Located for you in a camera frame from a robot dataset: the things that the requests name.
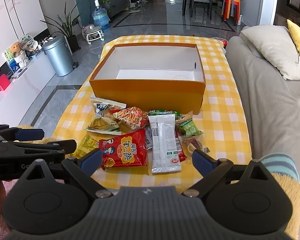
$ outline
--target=grey sofa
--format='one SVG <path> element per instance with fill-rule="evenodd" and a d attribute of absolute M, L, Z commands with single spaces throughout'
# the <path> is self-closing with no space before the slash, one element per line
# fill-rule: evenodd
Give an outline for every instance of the grey sofa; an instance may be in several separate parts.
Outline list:
<path fill-rule="evenodd" d="M 300 81 L 284 80 L 252 46 L 240 34 L 226 47 L 245 112 L 252 156 L 288 154 L 300 175 Z"/>

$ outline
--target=orange stool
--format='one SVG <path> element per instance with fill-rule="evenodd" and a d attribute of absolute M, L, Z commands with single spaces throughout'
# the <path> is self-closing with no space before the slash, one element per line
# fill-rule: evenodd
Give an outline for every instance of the orange stool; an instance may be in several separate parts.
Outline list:
<path fill-rule="evenodd" d="M 230 9 L 231 9 L 231 4 L 232 0 L 225 0 L 225 6 L 224 6 L 224 11 L 222 12 L 223 18 L 222 21 L 226 21 L 226 19 L 229 19 L 230 17 Z M 234 8 L 236 7 L 235 10 L 235 23 L 237 24 L 240 18 L 240 6 L 241 6 L 241 0 L 234 0 Z"/>

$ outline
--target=bottle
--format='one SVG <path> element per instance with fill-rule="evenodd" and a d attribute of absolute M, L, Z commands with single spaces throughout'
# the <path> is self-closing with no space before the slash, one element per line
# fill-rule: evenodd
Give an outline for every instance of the bottle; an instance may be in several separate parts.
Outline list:
<path fill-rule="evenodd" d="M 95 27 L 101 26 L 102 30 L 106 30 L 110 27 L 109 25 L 109 17 L 107 14 L 107 10 L 102 8 L 99 4 L 98 0 L 95 0 L 96 8 L 92 13 L 93 24 Z"/>

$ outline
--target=pink rug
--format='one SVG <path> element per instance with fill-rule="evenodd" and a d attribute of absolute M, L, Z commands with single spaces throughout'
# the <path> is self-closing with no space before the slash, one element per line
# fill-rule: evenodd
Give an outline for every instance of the pink rug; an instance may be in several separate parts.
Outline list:
<path fill-rule="evenodd" d="M 3 182 L 5 189 L 6 189 L 6 193 L 8 193 L 12 189 L 12 187 L 15 185 L 16 182 L 17 182 L 17 179 L 15 179 L 11 182 L 6 182 L 6 181 Z M 0 239 L 2 239 L 8 233 L 9 233 L 9 229 L 8 229 L 6 223 L 4 222 L 2 216 L 0 216 Z"/>

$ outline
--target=trash can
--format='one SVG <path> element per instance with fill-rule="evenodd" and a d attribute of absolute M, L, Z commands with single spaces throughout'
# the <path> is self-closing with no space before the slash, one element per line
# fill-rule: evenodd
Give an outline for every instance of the trash can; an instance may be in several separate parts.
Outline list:
<path fill-rule="evenodd" d="M 70 48 L 64 36 L 57 36 L 43 47 L 44 53 L 54 68 L 58 77 L 68 75 L 78 63 L 74 62 Z"/>

